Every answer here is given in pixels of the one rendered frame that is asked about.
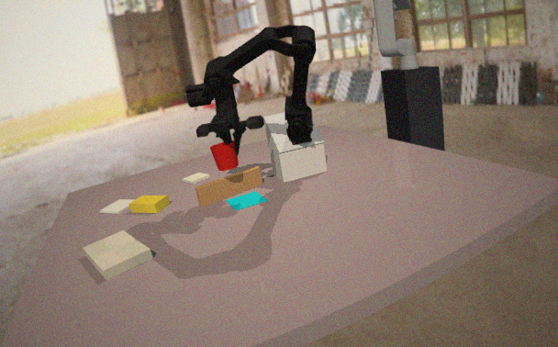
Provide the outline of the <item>yellow flat block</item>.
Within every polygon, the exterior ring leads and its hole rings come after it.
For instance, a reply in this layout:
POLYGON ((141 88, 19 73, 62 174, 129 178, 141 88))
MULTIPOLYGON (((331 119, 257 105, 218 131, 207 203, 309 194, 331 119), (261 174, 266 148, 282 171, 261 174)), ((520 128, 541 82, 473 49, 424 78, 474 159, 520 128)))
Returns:
POLYGON ((168 196, 141 196, 129 203, 131 212, 158 213, 170 205, 168 196))

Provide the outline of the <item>tan wooden bar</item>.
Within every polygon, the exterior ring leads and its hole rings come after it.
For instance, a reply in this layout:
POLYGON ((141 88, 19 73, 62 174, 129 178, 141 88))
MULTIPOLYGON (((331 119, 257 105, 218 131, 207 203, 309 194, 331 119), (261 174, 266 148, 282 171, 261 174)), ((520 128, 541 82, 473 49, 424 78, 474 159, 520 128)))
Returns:
POLYGON ((225 176, 195 188, 201 207, 263 185, 259 166, 225 176))

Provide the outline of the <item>red cup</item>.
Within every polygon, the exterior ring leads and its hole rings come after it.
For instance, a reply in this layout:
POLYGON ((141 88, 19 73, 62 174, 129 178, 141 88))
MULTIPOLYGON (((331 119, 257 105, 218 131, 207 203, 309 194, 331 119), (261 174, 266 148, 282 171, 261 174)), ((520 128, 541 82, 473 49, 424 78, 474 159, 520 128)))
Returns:
POLYGON ((226 171, 238 166, 238 157, 235 153, 234 140, 226 144, 220 142, 210 147, 218 169, 220 171, 226 171))

